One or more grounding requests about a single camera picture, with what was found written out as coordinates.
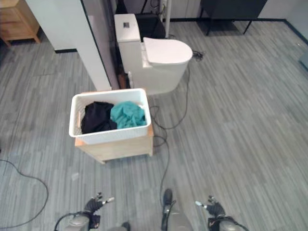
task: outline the laundry basket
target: laundry basket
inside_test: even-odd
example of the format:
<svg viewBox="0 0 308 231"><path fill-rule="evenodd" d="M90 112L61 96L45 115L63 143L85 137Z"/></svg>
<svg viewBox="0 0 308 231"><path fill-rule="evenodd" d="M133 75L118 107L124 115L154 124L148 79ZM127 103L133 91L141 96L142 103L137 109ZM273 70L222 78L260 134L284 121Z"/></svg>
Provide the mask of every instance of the laundry basket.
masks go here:
<svg viewBox="0 0 308 231"><path fill-rule="evenodd" d="M112 104L124 101L132 101L144 110L146 125L133 128L114 129L109 131L82 134L81 120L85 115L85 107L94 101L107 102ZM72 99L71 116L69 121L69 135L74 138L79 138L87 144L105 143L145 136L148 132L148 127L150 124L150 110L144 89L126 89L82 93L75 95Z"/></svg>

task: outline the floor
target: floor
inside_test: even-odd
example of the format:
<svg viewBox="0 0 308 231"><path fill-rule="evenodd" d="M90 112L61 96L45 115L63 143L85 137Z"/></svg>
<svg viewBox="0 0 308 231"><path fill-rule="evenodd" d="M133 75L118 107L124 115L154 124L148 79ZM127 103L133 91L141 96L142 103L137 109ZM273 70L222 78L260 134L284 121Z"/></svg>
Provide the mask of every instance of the floor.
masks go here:
<svg viewBox="0 0 308 231"><path fill-rule="evenodd" d="M281 22L253 22L245 36L245 23L235 26L216 25L205 37L205 23L171 23L171 33L204 51L204 59L190 62L188 113L168 131L164 188L172 188L174 206L195 231L206 230L207 214L194 201L210 194L251 231L306 231L308 71L298 59L308 47ZM106 165L75 149L68 135L71 98L94 86L77 53L55 54L41 39L1 48L0 158L41 178L50 191L43 213L11 230L52 230L62 214L81 210L102 191L115 202L101 209L99 230L129 220L133 231L158 231L167 147L155 148L152 158ZM150 105L161 107L162 125L181 118L187 79L150 97ZM28 220L42 206L44 188L1 162L0 174L1 226Z"/></svg>

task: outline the white toilet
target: white toilet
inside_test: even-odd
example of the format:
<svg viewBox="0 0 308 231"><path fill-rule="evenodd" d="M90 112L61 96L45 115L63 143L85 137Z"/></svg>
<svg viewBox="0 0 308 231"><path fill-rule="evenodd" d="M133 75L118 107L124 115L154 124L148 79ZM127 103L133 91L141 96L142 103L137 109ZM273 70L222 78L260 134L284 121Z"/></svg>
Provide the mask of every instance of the white toilet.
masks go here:
<svg viewBox="0 0 308 231"><path fill-rule="evenodd" d="M178 40L143 38L134 14L115 15L115 33L124 70L132 88L144 88L148 95L174 90L189 60L191 48Z"/></svg>

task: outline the black table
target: black table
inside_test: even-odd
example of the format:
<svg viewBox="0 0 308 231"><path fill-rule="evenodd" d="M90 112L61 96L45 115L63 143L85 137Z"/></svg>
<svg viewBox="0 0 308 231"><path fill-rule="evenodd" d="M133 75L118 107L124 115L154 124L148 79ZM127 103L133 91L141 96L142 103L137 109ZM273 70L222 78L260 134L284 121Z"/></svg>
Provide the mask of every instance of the black table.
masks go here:
<svg viewBox="0 0 308 231"><path fill-rule="evenodd" d="M258 18L267 0L201 0L201 14L205 11L210 18L209 34L214 20L249 21L244 34L251 22Z"/></svg>

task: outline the teal towel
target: teal towel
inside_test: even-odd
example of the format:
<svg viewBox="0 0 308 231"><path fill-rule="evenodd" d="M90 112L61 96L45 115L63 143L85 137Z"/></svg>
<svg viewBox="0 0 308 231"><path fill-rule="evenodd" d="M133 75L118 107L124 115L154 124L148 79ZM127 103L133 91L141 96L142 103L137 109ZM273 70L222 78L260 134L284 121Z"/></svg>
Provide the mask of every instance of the teal towel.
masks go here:
<svg viewBox="0 0 308 231"><path fill-rule="evenodd" d="M116 122L117 129L146 125L144 110L131 101L114 105L110 118Z"/></svg>

